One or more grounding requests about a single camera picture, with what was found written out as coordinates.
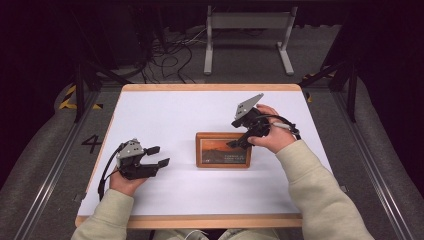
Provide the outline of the person's legs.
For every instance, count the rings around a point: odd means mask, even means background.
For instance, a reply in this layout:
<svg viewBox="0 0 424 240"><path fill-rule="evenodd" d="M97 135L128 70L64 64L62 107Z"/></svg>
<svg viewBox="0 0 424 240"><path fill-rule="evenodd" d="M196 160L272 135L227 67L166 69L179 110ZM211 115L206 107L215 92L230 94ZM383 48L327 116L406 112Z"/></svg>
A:
<svg viewBox="0 0 424 240"><path fill-rule="evenodd" d="M152 240L280 240L271 229L165 229L156 230Z"/></svg>

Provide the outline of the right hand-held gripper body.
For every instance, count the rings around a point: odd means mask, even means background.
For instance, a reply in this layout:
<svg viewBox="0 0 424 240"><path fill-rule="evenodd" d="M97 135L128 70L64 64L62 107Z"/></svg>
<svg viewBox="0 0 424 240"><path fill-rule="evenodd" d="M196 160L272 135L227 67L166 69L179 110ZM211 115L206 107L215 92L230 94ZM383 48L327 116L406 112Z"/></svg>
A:
<svg viewBox="0 0 424 240"><path fill-rule="evenodd" d="M260 93L238 104L234 120L242 119L243 127L247 129L249 137L262 137L269 133L269 122L267 117L263 115L255 105L264 96Z"/></svg>

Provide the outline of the grey metal floor rail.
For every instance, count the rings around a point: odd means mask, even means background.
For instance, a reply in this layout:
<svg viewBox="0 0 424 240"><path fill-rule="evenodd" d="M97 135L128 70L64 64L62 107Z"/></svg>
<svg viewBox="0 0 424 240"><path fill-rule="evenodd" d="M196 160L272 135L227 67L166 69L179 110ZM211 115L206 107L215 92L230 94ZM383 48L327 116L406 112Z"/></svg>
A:
<svg viewBox="0 0 424 240"><path fill-rule="evenodd" d="M351 120L351 117L347 112L347 102L344 100L343 95L339 92L333 92L332 96L335 104L341 111L341 115L348 126L349 132L353 136L356 146L359 149L364 168L398 240L415 240L414 235L406 223L391 190L384 180L363 135L361 134L357 124Z"/></svg>
<svg viewBox="0 0 424 240"><path fill-rule="evenodd" d="M78 105L78 110L81 110L81 113L77 113L77 122L70 125L66 139L13 240L28 240L32 234L69 159L74 142L98 96L98 92L89 92L86 100Z"/></svg>

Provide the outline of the wooden picture frame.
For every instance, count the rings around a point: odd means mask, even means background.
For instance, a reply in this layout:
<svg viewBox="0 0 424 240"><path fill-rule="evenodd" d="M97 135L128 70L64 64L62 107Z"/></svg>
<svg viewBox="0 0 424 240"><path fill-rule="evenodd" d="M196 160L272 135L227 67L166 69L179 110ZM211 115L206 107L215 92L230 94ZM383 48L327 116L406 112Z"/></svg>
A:
<svg viewBox="0 0 424 240"><path fill-rule="evenodd" d="M198 132L195 136L198 168L249 168L251 147L237 145L242 133Z"/></svg>

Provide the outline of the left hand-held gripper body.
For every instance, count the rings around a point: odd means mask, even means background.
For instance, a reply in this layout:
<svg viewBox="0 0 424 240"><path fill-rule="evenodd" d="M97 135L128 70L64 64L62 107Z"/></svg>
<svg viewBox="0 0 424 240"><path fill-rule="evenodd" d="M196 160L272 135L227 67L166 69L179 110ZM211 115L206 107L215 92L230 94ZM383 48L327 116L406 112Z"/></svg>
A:
<svg viewBox="0 0 424 240"><path fill-rule="evenodd" d="M121 175L128 179L142 179L155 177L159 167L156 164L142 164L141 159L145 154L144 148L140 142L134 138L122 144L122 147L118 150L117 169Z"/></svg>

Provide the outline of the person's left hand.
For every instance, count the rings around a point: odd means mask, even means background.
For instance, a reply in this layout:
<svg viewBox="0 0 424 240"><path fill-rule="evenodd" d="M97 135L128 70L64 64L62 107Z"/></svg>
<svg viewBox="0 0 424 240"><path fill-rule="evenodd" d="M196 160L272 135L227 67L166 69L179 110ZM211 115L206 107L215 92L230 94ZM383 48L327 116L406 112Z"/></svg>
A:
<svg viewBox="0 0 424 240"><path fill-rule="evenodd" d="M146 181L146 178L128 180L118 170L115 170L110 176L109 188L132 197L136 190Z"/></svg>

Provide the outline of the grey metal stand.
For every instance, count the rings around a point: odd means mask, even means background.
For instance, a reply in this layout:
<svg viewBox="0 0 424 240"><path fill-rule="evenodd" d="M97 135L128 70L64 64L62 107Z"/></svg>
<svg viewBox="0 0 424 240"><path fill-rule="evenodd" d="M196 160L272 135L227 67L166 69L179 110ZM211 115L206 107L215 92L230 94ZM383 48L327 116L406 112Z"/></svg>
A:
<svg viewBox="0 0 424 240"><path fill-rule="evenodd" d="M212 35L214 29L283 29L283 38L276 43L276 47L286 74L293 76L294 69L287 53L287 46L297 16L297 10L297 7L292 7L290 10L283 12L215 12L211 6L208 6L204 74L212 74Z"/></svg>

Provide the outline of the person's right hand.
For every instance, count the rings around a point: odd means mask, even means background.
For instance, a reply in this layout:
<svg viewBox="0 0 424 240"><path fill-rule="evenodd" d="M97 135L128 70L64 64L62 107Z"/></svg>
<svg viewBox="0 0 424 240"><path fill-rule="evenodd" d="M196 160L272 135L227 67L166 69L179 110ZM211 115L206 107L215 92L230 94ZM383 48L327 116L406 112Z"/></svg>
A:
<svg viewBox="0 0 424 240"><path fill-rule="evenodd" d="M268 115L268 121L270 123L270 131L264 137L251 136L248 138L248 142L254 146L265 147L272 153L276 154L283 148L294 143L296 138L292 133L284 128L276 126L276 123L281 123L281 120L274 118L278 112L270 106L264 104L258 104L256 108L265 115Z"/></svg>

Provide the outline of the black metal stand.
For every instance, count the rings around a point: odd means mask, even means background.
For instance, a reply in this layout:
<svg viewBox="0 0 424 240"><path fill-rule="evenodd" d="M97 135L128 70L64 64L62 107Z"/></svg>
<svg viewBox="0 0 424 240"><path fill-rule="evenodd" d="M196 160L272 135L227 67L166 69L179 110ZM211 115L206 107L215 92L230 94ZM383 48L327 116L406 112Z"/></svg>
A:
<svg viewBox="0 0 424 240"><path fill-rule="evenodd" d="M74 53L75 56L75 85L76 85L76 100L77 100L77 114L75 122L78 123L82 120L87 109L91 109L92 106L87 107L84 99L84 87L87 86L90 91L98 92L102 87L99 77L96 75L97 72L102 73L112 81L117 82L121 85L129 84L129 81L121 76L103 68L100 64L91 61L86 54L85 47L83 45L84 32L79 25L78 19L74 13L71 13L72 19L77 25L76 35L79 36L78 40L75 40L77 45Z"/></svg>
<svg viewBox="0 0 424 240"><path fill-rule="evenodd" d="M332 92L340 92L345 85L348 85L346 111L349 119L352 122L356 122L355 105L358 74L354 61L345 60L334 65L327 66L312 76L302 79L298 85L301 88L305 88L331 73L334 74L334 77L330 80L328 88Z"/></svg>

